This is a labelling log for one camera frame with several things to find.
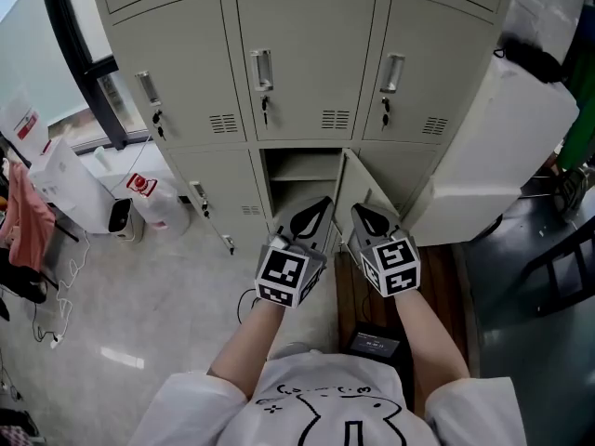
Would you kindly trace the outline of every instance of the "person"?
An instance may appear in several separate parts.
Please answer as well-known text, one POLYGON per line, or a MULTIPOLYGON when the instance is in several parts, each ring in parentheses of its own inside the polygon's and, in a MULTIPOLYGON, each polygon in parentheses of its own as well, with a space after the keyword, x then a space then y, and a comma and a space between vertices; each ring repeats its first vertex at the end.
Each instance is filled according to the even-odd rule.
POLYGON ((471 379, 416 290, 395 296, 426 421, 405 407, 389 365, 307 351, 267 361, 284 307, 258 302, 206 374, 174 374, 129 446, 526 444, 509 378, 471 379))

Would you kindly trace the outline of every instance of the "window frame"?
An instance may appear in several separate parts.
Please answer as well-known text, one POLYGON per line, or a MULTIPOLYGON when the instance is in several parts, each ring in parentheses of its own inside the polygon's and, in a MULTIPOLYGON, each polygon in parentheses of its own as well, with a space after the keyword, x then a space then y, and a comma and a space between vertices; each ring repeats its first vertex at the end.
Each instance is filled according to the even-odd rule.
POLYGON ((99 78, 118 71, 113 55, 93 61, 76 21, 71 0, 44 0, 44 3, 66 65, 106 135, 106 138, 75 146, 74 151, 78 155, 92 152, 97 147, 121 151, 127 145, 147 140, 150 134, 147 129, 132 134, 126 132, 101 88, 99 78))

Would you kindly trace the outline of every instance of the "forearm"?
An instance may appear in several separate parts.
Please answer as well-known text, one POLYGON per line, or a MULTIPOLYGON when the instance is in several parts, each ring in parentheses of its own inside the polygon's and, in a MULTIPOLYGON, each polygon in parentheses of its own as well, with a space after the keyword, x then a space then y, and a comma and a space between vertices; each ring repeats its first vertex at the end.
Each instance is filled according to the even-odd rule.
POLYGON ((233 383, 251 398, 284 312, 284 307, 272 302, 258 302, 219 352, 207 374, 233 383))
POLYGON ((396 295, 395 304, 424 397, 442 385, 468 378, 463 356, 421 293, 413 290, 396 295))

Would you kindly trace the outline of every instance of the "white t-shirt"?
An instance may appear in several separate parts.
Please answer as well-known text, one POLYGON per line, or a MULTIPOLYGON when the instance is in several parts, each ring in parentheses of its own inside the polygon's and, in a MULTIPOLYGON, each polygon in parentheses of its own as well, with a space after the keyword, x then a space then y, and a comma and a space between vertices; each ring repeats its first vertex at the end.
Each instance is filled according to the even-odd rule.
POLYGON ((268 361, 251 401, 220 378, 172 375, 129 446, 526 445, 509 378, 440 387, 426 412, 406 409, 389 365, 302 353, 268 361))

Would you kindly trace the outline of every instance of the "open locker door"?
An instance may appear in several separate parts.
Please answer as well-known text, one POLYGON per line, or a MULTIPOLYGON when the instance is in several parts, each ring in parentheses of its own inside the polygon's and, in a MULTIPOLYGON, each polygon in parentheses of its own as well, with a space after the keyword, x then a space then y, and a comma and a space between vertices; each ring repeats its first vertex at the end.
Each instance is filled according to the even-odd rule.
POLYGON ((340 234, 343 246, 347 248, 351 257, 359 266, 361 260, 355 256, 357 250, 354 247, 357 246, 357 239, 353 227, 353 218, 351 217, 351 208, 356 203, 370 203, 385 208, 397 216, 399 212, 351 149, 343 149, 341 156, 339 179, 334 197, 335 213, 333 222, 340 234))

